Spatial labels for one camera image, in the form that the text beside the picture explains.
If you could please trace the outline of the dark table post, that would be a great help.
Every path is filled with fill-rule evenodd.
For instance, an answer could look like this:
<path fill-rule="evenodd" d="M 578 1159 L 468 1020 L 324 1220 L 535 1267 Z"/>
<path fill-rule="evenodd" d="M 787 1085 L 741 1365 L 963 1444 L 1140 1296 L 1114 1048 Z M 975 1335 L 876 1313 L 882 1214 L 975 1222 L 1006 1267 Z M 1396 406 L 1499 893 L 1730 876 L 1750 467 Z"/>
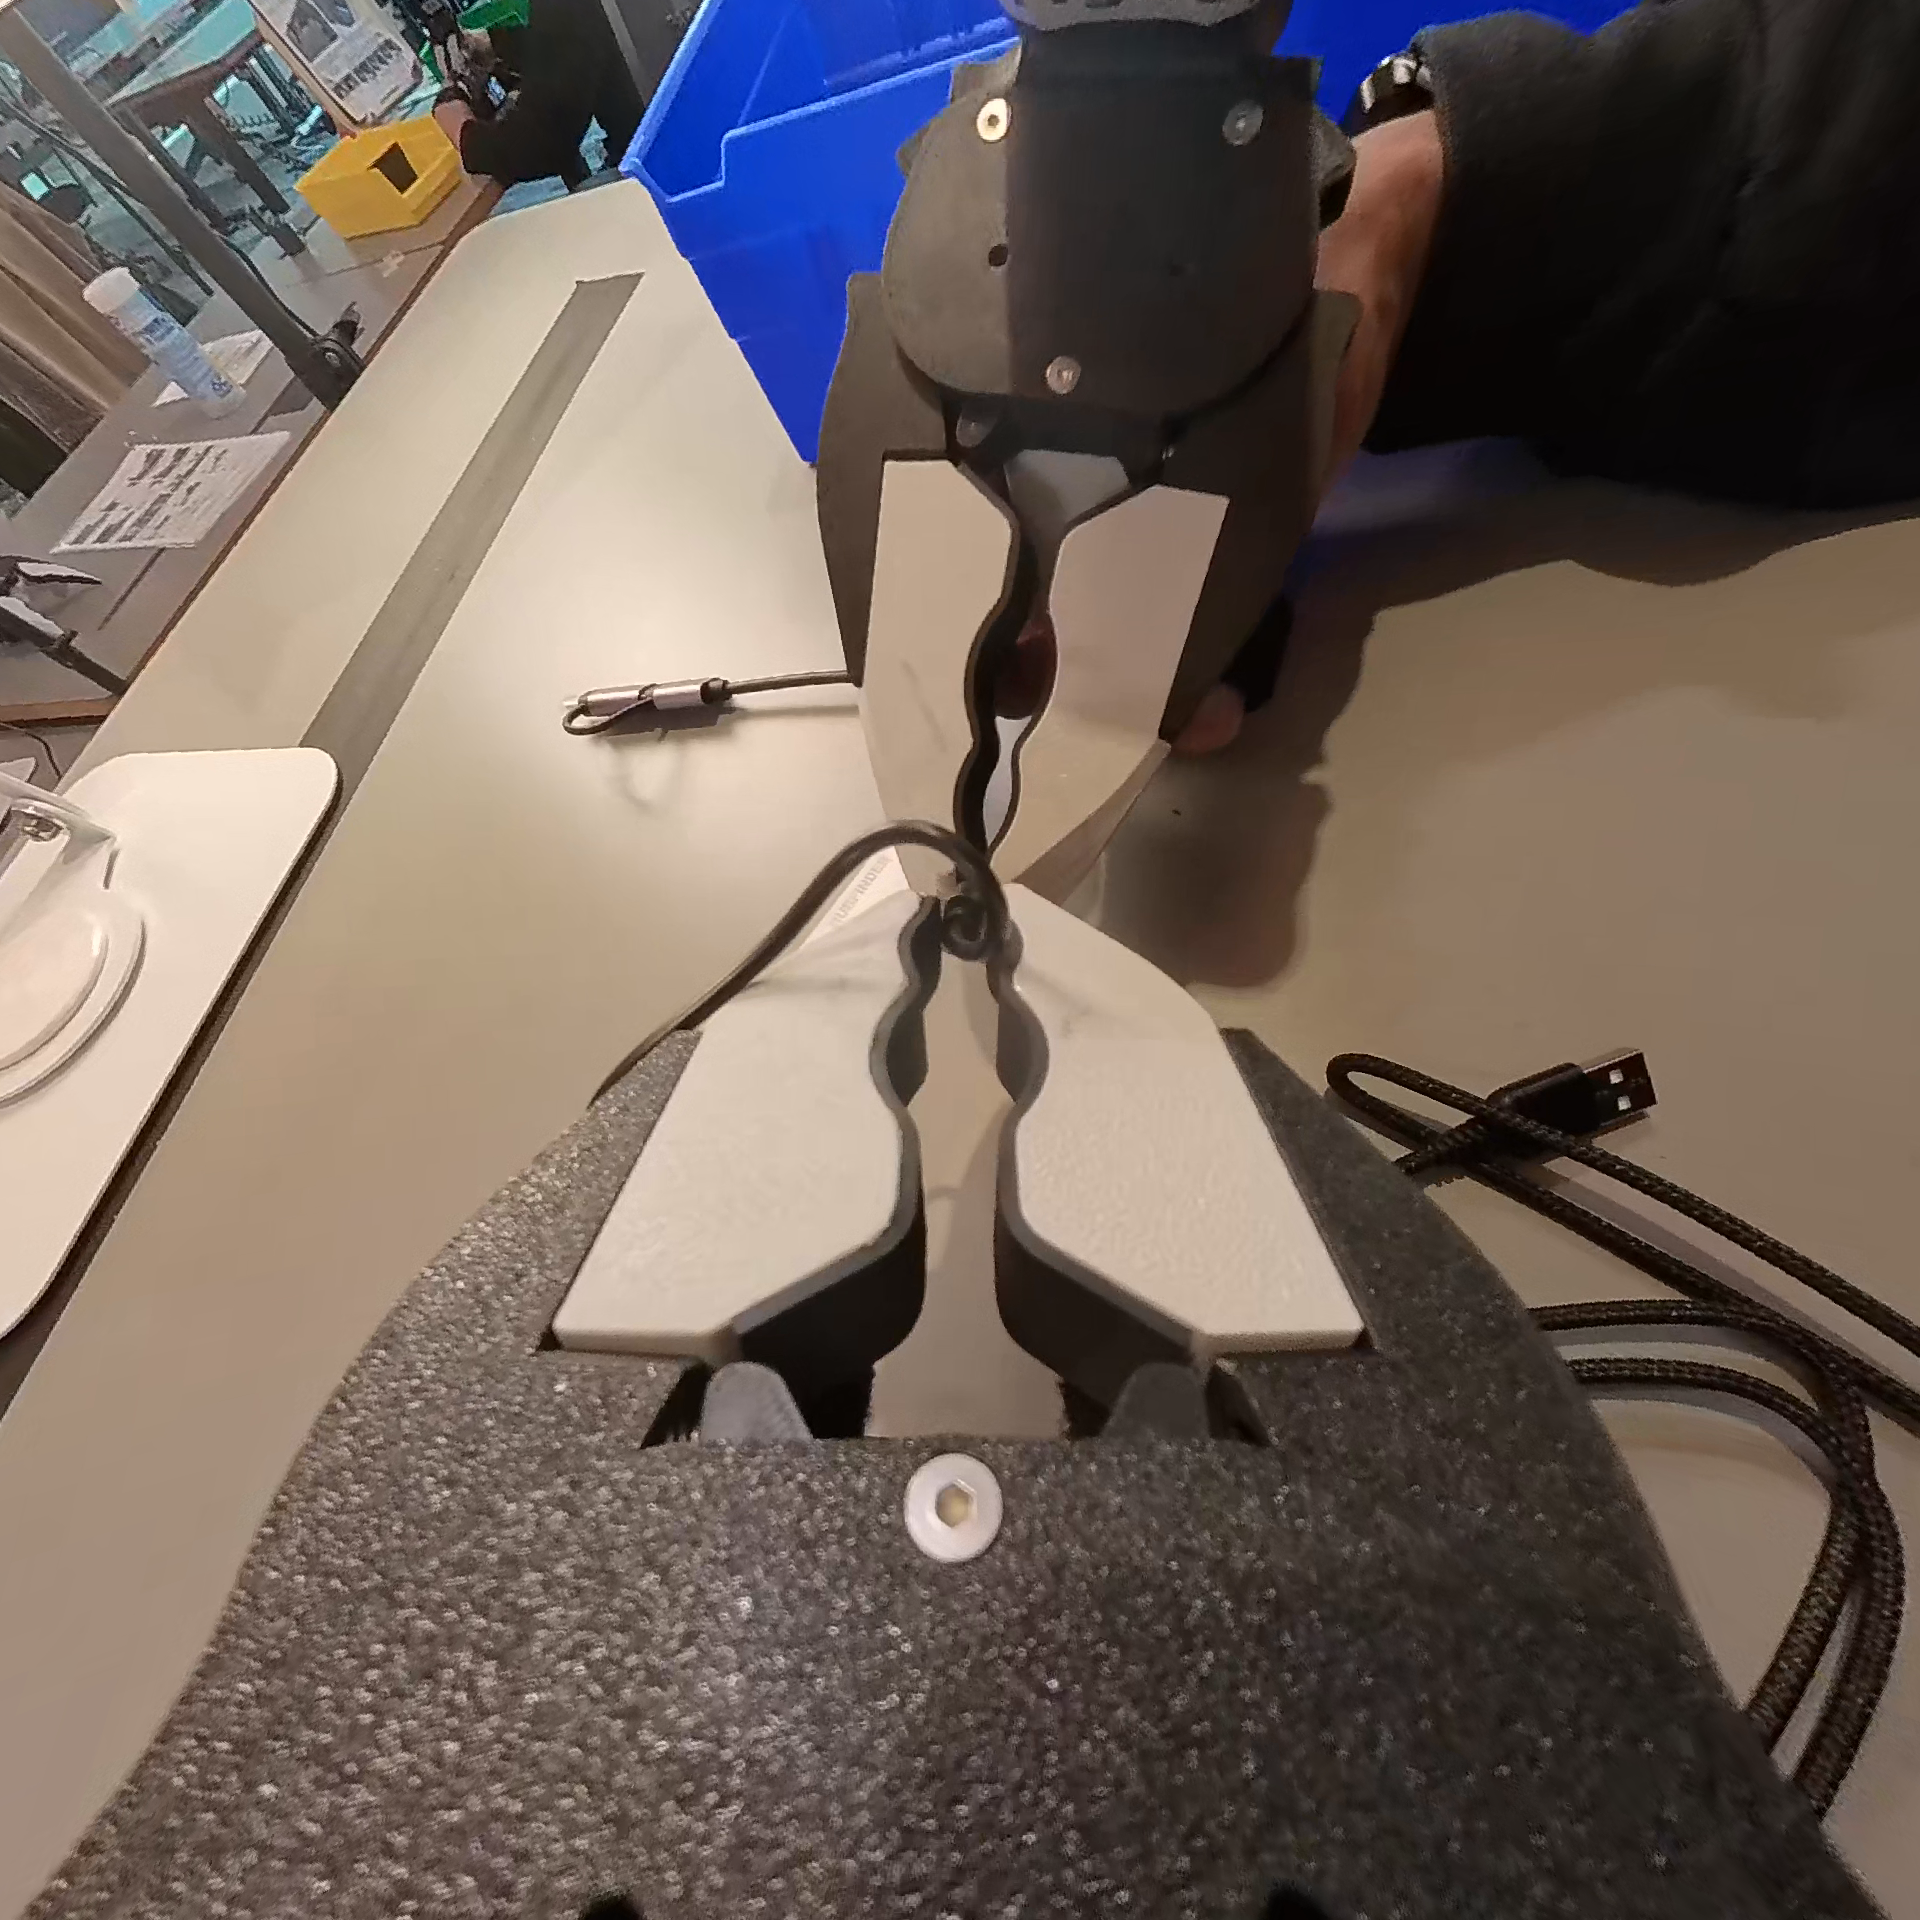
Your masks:
<path fill-rule="evenodd" d="M 37 35 L 15 5 L 2 5 L 5 59 L 34 84 L 93 151 L 111 179 L 138 198 L 203 275 L 259 326 L 295 380 L 327 409 L 337 409 L 363 373 L 349 337 L 315 331 L 278 299 L 253 263 L 237 254 L 197 209 L 163 159 L 129 132 Z"/>

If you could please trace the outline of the yellow plastic bin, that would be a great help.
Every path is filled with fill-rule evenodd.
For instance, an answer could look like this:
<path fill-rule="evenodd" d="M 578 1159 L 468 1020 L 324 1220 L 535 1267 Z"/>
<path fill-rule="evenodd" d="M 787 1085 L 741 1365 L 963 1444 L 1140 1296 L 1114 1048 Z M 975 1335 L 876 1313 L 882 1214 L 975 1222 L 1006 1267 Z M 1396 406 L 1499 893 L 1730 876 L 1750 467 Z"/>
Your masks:
<path fill-rule="evenodd" d="M 418 228 L 461 179 L 458 149 L 433 113 L 420 113 L 341 136 L 295 187 L 349 243 Z"/>

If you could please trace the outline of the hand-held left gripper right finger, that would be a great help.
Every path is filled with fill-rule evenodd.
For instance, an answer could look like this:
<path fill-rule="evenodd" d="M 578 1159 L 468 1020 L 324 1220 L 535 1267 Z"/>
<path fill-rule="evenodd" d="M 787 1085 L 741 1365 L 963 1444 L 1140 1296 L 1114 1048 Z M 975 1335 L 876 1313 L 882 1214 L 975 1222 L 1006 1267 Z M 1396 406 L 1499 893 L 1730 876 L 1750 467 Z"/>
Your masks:
<path fill-rule="evenodd" d="M 1362 1345 L 1351 1285 L 1207 1007 L 1034 889 L 1006 905 L 995 1287 L 1015 1344 L 1103 1407 L 1145 1365 Z"/>

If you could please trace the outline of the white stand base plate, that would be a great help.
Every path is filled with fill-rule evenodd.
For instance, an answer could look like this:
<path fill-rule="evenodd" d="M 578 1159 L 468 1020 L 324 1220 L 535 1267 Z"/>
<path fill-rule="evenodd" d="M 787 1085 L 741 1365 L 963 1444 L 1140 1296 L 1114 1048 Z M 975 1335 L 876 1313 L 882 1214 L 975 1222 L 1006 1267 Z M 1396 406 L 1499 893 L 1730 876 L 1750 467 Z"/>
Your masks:
<path fill-rule="evenodd" d="M 2 1335 L 57 1281 L 341 795 L 310 747 L 6 766 Z"/>

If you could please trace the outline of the printed paper sheet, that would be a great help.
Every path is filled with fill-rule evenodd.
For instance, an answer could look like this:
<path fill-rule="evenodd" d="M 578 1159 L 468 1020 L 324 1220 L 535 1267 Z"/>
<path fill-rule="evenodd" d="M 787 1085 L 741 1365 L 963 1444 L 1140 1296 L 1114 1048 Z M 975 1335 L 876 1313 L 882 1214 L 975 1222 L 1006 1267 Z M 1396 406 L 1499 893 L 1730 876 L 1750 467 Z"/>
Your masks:
<path fill-rule="evenodd" d="M 198 543 L 267 475 L 290 439 L 278 429 L 135 446 L 52 550 L 89 556 Z"/>

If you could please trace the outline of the white plastic bottle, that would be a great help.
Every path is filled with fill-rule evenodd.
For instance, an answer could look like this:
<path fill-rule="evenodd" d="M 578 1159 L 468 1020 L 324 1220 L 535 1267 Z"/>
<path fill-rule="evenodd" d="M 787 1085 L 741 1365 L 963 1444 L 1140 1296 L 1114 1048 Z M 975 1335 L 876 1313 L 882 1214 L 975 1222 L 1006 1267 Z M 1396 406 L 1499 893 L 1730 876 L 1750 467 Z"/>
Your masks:
<path fill-rule="evenodd" d="M 163 373 L 170 389 L 213 416 L 244 403 L 189 331 L 159 307 L 125 267 L 111 267 L 82 285 L 86 307 L 119 329 Z"/>

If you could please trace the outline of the blue plastic bin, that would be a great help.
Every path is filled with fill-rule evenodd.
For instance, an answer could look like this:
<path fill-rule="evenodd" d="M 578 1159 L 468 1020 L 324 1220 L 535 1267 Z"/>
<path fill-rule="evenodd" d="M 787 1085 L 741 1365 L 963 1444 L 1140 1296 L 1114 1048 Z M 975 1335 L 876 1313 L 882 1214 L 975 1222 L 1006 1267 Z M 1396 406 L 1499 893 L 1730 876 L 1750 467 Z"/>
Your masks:
<path fill-rule="evenodd" d="M 651 193 L 810 475 L 825 463 L 849 284 L 877 275 L 901 149 L 964 65 L 1099 19 L 1211 25 L 1241 5 L 803 5 L 693 12 L 622 173 Z"/>

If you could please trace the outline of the printed poster sheet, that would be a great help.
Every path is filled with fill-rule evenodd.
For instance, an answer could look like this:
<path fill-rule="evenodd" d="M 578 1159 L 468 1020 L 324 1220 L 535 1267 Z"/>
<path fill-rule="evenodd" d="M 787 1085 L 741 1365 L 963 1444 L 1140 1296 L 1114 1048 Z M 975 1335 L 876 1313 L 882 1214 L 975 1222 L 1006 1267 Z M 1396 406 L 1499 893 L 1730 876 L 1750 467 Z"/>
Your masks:
<path fill-rule="evenodd" d="M 259 29 L 343 132 L 388 123 L 426 78 L 401 25 L 371 1 L 252 1 Z"/>

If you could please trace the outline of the person's right forearm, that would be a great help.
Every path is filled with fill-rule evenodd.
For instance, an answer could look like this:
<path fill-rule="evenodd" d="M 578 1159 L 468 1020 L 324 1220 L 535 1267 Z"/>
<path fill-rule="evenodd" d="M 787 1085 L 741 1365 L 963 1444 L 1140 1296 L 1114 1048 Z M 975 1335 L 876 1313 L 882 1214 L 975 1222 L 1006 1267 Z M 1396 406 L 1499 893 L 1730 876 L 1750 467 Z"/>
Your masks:
<path fill-rule="evenodd" d="M 1636 5 L 1422 29 L 1354 136 L 1433 108 L 1444 193 L 1359 448 L 1788 509 L 1917 491 L 1917 12 Z"/>

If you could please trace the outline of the person's right hand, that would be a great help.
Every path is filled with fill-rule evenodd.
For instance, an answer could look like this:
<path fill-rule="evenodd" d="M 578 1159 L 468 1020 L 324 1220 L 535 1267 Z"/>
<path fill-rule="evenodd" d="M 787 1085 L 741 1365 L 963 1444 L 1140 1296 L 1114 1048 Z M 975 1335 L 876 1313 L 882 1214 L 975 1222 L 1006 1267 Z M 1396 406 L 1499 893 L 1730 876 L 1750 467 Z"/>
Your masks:
<path fill-rule="evenodd" d="M 1443 193 L 1444 143 L 1433 108 L 1355 134 L 1349 198 L 1332 227 L 1324 228 L 1314 263 L 1316 292 L 1354 307 L 1354 331 L 1332 384 L 1318 496 L 1354 463 L 1377 419 L 1422 291 Z M 1275 600 L 1238 648 L 1229 675 L 1173 739 L 1177 755 L 1222 752 L 1245 718 L 1274 696 L 1290 622 L 1290 603 Z"/>

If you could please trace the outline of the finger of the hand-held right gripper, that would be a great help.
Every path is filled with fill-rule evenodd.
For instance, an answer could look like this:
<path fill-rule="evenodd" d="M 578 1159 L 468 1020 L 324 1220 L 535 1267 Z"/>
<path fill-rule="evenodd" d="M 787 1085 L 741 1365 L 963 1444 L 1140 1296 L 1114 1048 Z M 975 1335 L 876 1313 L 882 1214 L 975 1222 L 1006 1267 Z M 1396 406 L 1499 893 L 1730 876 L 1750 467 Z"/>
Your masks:
<path fill-rule="evenodd" d="M 1227 499 L 1147 487 L 1076 521 L 1047 592 L 1051 685 L 1012 747 L 993 867 L 1071 889 L 1158 772 L 1161 725 Z"/>
<path fill-rule="evenodd" d="M 870 581 L 870 769 L 890 821 L 986 837 L 998 756 L 987 654 L 1021 596 L 1006 499 L 946 459 L 890 459 Z"/>

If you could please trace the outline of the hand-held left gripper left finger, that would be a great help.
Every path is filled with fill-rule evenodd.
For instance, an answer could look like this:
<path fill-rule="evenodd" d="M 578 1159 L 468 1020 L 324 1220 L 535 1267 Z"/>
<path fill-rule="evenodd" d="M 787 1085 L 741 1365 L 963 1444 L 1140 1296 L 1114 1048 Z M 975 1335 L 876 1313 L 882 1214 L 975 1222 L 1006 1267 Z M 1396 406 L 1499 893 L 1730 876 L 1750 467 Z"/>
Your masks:
<path fill-rule="evenodd" d="M 866 893 L 697 1032 L 553 1323 L 569 1352 L 873 1376 L 926 1292 L 926 897 Z"/>

